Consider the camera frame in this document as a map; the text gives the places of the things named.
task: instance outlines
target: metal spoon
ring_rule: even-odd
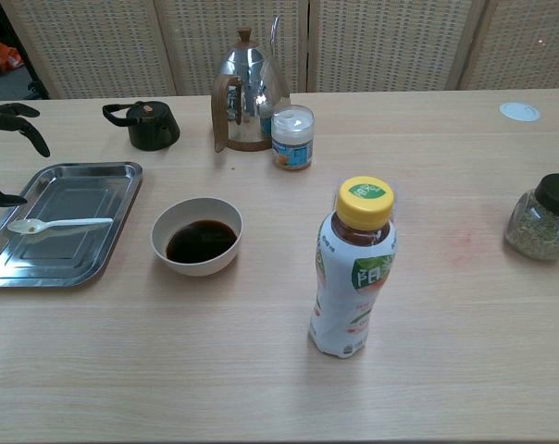
[[[52,220],[51,222],[43,222],[39,219],[21,219],[15,220],[8,224],[8,229],[20,234],[35,234],[48,229],[50,227],[71,227],[77,225],[96,225],[96,224],[110,224],[113,219],[110,217],[104,218],[88,218],[88,219],[64,219]]]

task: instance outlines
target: dark liquid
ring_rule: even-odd
[[[181,228],[168,241],[167,259],[196,264],[220,256],[236,241],[232,228],[216,220],[198,220]]]

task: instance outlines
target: woven wicker panel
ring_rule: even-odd
[[[2,0],[51,98],[175,93],[153,0]]]
[[[493,4],[463,88],[559,88],[559,0]]]
[[[311,0],[308,90],[443,90],[470,0]]]
[[[251,38],[269,46],[271,22],[280,16],[276,58],[290,86],[303,91],[306,75],[305,0],[157,0],[156,9],[178,94],[210,94],[222,57],[250,26]]]

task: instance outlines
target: black jar lid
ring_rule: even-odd
[[[535,198],[542,206],[559,216],[559,173],[542,178],[535,190]]]

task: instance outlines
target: light wood table surface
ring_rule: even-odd
[[[163,99],[180,141],[138,151],[101,115],[129,100],[34,102],[50,159],[0,132],[6,192],[62,162],[144,168],[100,278],[0,289],[0,442],[559,439],[559,263],[502,242],[519,196],[559,172],[559,90],[294,94],[317,118],[300,172],[270,152],[215,154],[209,97]],[[540,121],[502,116],[510,101]],[[358,174],[397,190],[400,248],[366,348],[339,360],[307,337],[315,242]],[[242,250],[182,277],[149,232],[199,195],[241,209]]]

